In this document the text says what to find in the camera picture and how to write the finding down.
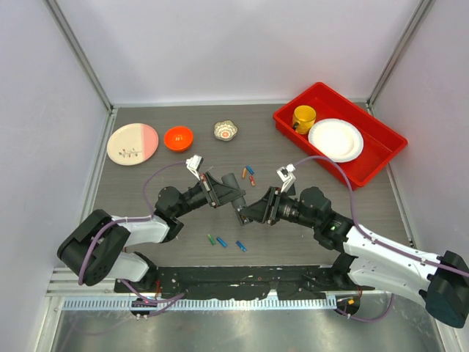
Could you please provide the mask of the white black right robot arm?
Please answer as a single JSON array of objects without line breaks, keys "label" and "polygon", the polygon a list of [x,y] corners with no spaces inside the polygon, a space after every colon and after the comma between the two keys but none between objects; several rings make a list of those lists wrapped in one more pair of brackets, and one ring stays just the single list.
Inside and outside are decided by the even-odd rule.
[{"label": "white black right robot arm", "polygon": [[378,235],[334,211],[317,187],[298,198],[271,187],[240,215],[261,224],[285,220],[312,229],[319,245],[340,254],[330,273],[338,289],[385,290],[423,306],[447,326],[461,329],[466,323],[468,265],[454,252],[424,252]]}]

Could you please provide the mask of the black remote control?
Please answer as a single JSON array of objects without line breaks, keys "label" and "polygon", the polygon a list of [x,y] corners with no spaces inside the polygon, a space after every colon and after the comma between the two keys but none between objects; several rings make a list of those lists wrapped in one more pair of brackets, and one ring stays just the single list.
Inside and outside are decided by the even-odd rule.
[{"label": "black remote control", "polygon": [[250,223],[251,220],[249,220],[240,213],[241,210],[246,208],[247,203],[245,200],[245,191],[240,188],[235,174],[229,173],[227,175],[224,175],[221,178],[221,181],[225,186],[230,187],[229,199],[234,209],[237,220],[240,222],[240,225],[244,226]]}]

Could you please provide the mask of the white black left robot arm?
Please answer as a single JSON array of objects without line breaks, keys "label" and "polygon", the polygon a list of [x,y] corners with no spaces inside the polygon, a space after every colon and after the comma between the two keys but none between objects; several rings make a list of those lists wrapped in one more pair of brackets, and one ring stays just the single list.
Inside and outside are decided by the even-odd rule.
[{"label": "white black left robot arm", "polygon": [[82,285],[91,287],[115,279],[121,282],[122,291],[134,288],[146,293],[156,285],[157,266],[141,253],[128,253],[128,247],[174,240],[184,226],[179,218],[205,205],[231,204],[239,212],[245,207],[244,196],[234,174],[216,180],[205,172],[185,192],[173,186],[162,188],[149,216],[118,217],[94,210],[62,242],[57,257]]}]

